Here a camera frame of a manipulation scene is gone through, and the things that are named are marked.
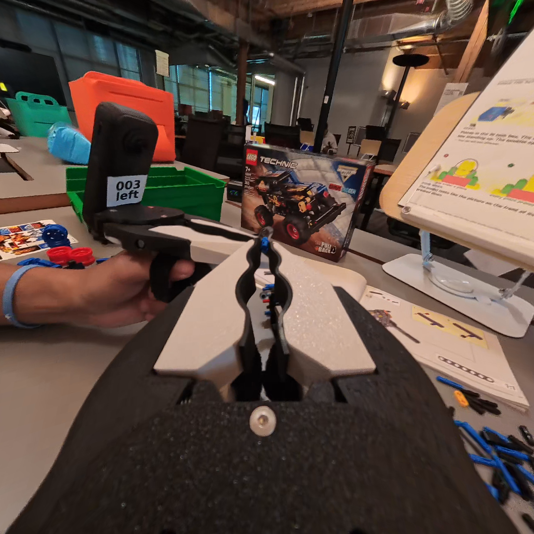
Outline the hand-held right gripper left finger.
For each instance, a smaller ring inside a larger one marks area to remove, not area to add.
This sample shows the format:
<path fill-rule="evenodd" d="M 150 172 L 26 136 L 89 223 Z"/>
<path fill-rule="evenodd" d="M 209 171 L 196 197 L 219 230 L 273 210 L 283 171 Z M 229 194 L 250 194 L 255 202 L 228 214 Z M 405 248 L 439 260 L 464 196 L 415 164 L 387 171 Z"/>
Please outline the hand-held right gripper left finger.
<path fill-rule="evenodd" d="M 261 240 L 250 240 L 194 287 L 154 370 L 230 388 L 237 401 L 258 400 L 262 363 L 248 303 L 256 292 Z"/>

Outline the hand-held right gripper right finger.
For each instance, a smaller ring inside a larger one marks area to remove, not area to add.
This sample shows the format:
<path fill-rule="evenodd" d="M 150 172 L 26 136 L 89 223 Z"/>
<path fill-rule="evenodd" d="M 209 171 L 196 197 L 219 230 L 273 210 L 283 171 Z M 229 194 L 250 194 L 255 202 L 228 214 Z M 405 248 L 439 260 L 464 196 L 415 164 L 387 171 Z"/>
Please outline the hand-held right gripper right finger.
<path fill-rule="evenodd" d="M 271 243 L 274 277 L 271 325 L 275 342 L 263 371 L 272 401 L 298 401 L 314 384 L 373 374 L 377 366 L 350 316 L 361 309 L 359 273 L 294 255 Z"/>

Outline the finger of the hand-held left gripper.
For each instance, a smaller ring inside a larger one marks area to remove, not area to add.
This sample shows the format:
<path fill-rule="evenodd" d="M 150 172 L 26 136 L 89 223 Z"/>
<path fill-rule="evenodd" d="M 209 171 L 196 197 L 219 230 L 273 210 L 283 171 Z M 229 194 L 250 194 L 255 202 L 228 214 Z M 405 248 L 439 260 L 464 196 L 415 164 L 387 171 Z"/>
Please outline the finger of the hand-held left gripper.
<path fill-rule="evenodd" d="M 220 264 L 244 244 L 249 243 L 193 243 L 186 239 L 185 225 L 157 226 L 150 229 L 164 242 L 163 253 L 177 259 L 196 263 Z"/>
<path fill-rule="evenodd" d="M 231 226 L 201 218 L 187 220 L 185 229 L 185 238 L 193 243 L 246 243 L 257 238 Z"/>

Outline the person's left forearm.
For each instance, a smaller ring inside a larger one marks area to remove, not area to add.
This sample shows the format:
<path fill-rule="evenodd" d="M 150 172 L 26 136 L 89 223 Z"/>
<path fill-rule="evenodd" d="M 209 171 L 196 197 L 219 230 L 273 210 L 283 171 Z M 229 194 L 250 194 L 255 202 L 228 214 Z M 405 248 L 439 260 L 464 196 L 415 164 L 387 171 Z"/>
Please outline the person's left forearm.
<path fill-rule="evenodd" d="M 1 265 L 1 326 L 11 326 L 2 313 L 2 293 L 16 265 Z M 54 324 L 74 316 L 77 307 L 78 273 L 54 268 L 37 267 L 19 281 L 14 310 L 18 320 L 25 324 Z"/>

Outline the lego truck set box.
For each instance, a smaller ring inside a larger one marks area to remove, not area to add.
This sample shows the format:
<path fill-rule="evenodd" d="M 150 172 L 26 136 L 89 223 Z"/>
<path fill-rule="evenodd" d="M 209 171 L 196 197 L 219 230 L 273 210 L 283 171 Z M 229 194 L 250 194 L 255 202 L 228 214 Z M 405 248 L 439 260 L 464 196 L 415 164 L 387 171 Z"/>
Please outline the lego truck set box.
<path fill-rule="evenodd" d="M 375 168 L 350 159 L 245 144 L 241 227 L 338 262 L 349 248 Z"/>

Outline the blue lego wheel hub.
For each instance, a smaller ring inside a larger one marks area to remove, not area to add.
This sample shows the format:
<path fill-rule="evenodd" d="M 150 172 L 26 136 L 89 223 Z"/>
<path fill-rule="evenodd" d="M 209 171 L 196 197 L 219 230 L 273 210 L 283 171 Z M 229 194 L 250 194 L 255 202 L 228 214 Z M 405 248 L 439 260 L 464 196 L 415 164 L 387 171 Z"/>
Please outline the blue lego wheel hub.
<path fill-rule="evenodd" d="M 59 224 L 48 224 L 42 230 L 42 240 L 49 249 L 71 247 L 68 230 Z"/>

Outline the pile of lego pieces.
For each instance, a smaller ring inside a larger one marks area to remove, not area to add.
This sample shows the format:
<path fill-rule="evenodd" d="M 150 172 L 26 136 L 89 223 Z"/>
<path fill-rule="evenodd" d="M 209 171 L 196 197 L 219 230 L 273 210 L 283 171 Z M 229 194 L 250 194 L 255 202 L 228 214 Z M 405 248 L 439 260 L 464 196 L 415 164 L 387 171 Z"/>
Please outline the pile of lego pieces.
<path fill-rule="evenodd" d="M 515 424 L 503 402 L 449 377 L 433 382 L 460 434 L 475 471 L 518 533 L 533 533 L 533 426 Z M 470 407 L 453 396 L 461 390 Z"/>

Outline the green plastic tray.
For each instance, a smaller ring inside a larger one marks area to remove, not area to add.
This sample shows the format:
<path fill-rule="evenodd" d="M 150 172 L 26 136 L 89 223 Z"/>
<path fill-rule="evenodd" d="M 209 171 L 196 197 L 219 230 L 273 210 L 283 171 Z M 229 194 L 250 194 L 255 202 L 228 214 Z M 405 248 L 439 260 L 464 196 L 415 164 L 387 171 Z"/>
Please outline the green plastic tray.
<path fill-rule="evenodd" d="M 83 220 L 86 167 L 68 167 L 65 171 L 66 193 L 78 220 Z M 170 166 L 150 169 L 142 204 L 176 208 L 187 214 L 220 221 L 226 183 L 190 167 L 178 170 Z"/>

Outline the light blue plastic bag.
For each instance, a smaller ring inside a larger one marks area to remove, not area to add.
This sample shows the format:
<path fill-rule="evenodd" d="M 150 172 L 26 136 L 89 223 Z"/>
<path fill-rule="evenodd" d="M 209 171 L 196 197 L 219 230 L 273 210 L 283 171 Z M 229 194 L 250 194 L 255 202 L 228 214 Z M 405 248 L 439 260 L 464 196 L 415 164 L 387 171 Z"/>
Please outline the light blue plastic bag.
<path fill-rule="evenodd" d="M 47 135 L 48 151 L 64 162 L 88 165 L 91 142 L 71 124 L 52 124 Z"/>

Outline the teal plastic basket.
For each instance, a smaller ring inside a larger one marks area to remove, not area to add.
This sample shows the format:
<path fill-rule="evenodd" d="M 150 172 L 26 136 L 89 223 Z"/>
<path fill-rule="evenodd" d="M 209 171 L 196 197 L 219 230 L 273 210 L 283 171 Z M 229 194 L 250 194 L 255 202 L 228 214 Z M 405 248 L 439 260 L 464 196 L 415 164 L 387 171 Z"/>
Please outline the teal plastic basket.
<path fill-rule="evenodd" d="M 47 137 L 54 124 L 72 124 L 68 108 L 53 97 L 19 91 L 5 101 L 22 136 Z"/>

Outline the colourful sticker sheet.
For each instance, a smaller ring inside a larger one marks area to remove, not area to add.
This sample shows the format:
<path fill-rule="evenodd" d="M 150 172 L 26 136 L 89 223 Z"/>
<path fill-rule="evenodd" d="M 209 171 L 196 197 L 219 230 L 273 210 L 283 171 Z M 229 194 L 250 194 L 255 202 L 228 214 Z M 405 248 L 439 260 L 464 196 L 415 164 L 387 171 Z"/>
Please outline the colourful sticker sheet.
<path fill-rule="evenodd" d="M 50 247 L 42 237 L 44 228 L 55 224 L 51 219 L 1 227 L 1 260 L 22 258 L 47 251 Z"/>

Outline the light blue wristband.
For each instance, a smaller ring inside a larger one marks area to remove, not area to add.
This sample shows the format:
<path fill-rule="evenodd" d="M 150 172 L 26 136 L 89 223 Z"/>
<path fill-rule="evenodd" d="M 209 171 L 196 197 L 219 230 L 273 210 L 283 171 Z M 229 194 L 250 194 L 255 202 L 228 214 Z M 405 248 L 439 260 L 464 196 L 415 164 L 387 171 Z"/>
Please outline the light blue wristband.
<path fill-rule="evenodd" d="M 8 278 L 5 283 L 2 293 L 2 313 L 4 319 L 11 326 L 14 326 L 23 330 L 33 330 L 38 328 L 39 325 L 25 324 L 18 320 L 14 310 L 14 297 L 20 279 L 30 270 L 36 269 L 37 265 L 24 265 L 20 266 L 13 274 Z"/>

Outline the instruction sheet on wooden stand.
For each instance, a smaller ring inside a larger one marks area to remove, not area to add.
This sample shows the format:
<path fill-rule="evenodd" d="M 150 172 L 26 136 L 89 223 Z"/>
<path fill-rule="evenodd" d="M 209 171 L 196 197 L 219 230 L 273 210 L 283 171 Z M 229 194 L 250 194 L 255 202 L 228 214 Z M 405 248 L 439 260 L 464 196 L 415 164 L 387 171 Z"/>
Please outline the instruction sheet on wooden stand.
<path fill-rule="evenodd" d="M 379 204 L 385 214 L 404 222 L 401 198 L 416 181 L 450 132 L 479 95 L 459 97 L 442 108 L 430 121 L 380 193 Z M 388 275 L 447 305 L 464 316 L 501 335 L 521 338 L 533 320 L 533 303 L 517 295 L 504 301 L 499 287 L 475 277 L 473 269 L 462 271 L 439 260 L 423 265 L 421 252 L 410 253 L 383 265 Z"/>

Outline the white wall sign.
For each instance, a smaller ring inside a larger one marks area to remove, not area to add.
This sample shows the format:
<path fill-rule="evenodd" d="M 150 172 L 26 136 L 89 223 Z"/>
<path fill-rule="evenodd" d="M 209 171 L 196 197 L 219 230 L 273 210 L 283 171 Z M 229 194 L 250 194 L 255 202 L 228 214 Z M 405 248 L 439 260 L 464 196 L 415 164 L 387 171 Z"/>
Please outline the white wall sign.
<path fill-rule="evenodd" d="M 453 83 L 449 82 L 445 84 L 444 90 L 442 92 L 442 95 L 437 103 L 436 110 L 434 112 L 434 116 L 437 115 L 437 113 L 443 109 L 446 105 L 451 103 L 452 101 L 456 100 L 459 97 L 462 97 L 468 87 L 467 82 L 462 83 Z"/>

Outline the silver ventilation duct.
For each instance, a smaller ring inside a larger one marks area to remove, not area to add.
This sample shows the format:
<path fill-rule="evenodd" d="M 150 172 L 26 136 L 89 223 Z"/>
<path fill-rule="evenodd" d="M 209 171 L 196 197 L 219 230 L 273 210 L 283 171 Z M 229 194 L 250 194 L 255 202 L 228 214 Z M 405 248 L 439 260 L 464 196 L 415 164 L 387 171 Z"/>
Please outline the silver ventilation duct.
<path fill-rule="evenodd" d="M 346 41 L 360 45 L 437 36 L 462 24 L 473 6 L 473 1 L 445 1 L 444 10 L 435 14 L 392 13 L 355 19 L 349 25 Z"/>

